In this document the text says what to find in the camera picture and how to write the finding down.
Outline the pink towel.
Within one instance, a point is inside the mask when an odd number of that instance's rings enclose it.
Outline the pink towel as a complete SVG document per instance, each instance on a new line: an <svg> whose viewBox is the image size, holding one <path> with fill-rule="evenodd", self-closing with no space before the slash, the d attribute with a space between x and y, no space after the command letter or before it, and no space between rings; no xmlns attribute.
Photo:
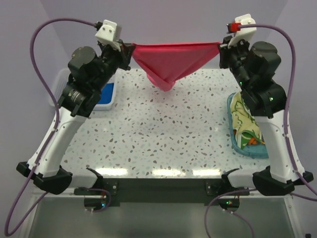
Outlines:
<svg viewBox="0 0 317 238"><path fill-rule="evenodd" d="M219 54L218 42L137 44L134 61L144 70L150 82L166 92L177 80L197 71Z"/></svg>

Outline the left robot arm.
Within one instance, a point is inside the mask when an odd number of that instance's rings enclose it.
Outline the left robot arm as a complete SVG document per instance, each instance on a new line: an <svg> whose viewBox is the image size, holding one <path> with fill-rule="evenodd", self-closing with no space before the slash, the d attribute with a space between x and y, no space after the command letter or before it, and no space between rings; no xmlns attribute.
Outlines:
<svg viewBox="0 0 317 238"><path fill-rule="evenodd" d="M55 116L43 141L17 171L48 193L61 194L71 184L72 173L61 166L68 145L100 101L102 90L118 69L130 70L136 46L118 41L118 48L98 43L101 55L91 47L77 48L68 63L70 74L61 96L54 103Z"/></svg>

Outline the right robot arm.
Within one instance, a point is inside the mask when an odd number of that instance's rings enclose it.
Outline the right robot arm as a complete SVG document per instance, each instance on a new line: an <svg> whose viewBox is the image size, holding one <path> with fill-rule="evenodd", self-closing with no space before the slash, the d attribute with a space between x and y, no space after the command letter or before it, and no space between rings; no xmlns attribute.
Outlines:
<svg viewBox="0 0 317 238"><path fill-rule="evenodd" d="M281 58L271 43L260 41L251 46L239 40L230 46L232 40L227 36L218 45L219 66L229 69L240 86L242 99L264 137L269 166L262 171L230 170L221 176L220 188L228 195L242 187L255 188L265 196L290 194L295 186L311 182L314 176L303 168L297 155L288 153L288 148L295 146L290 126L283 121L287 96L273 80Z"/></svg>

